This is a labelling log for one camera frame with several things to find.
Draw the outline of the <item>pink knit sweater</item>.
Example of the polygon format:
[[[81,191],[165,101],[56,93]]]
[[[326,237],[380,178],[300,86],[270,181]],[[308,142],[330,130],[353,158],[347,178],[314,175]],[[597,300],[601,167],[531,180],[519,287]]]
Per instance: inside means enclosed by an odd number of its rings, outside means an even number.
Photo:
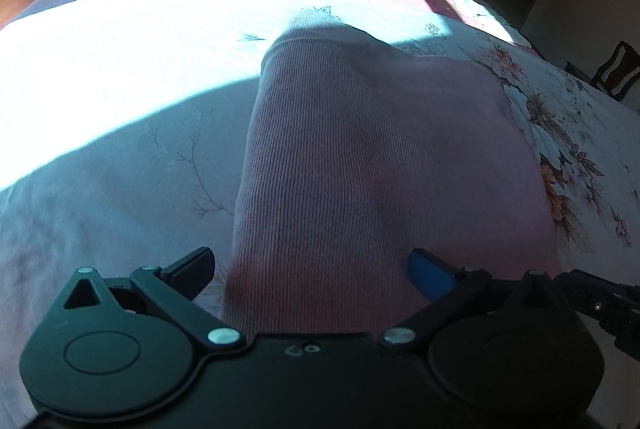
[[[416,248],[498,279],[560,271],[501,82],[296,14],[262,60],[222,317],[247,334],[382,333],[426,305]]]

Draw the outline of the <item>white floral bed sheet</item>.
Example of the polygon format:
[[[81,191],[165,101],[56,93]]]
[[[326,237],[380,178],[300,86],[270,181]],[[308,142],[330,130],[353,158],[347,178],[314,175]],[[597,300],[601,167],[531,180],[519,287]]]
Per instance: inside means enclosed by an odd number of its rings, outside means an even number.
[[[39,0],[1,33],[1,423],[34,409],[18,354],[81,265],[106,276],[207,245],[222,312],[262,60],[318,11],[494,74],[539,163],[561,267],[639,279],[639,117],[424,0]]]

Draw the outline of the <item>dark wooden chair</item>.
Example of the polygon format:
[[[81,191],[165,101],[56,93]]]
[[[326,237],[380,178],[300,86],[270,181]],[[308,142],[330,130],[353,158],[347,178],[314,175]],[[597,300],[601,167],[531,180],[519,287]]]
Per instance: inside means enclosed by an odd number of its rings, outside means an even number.
[[[617,43],[612,55],[588,76],[574,64],[567,62],[564,70],[594,89],[622,103],[628,92],[639,82],[640,56],[626,41]]]

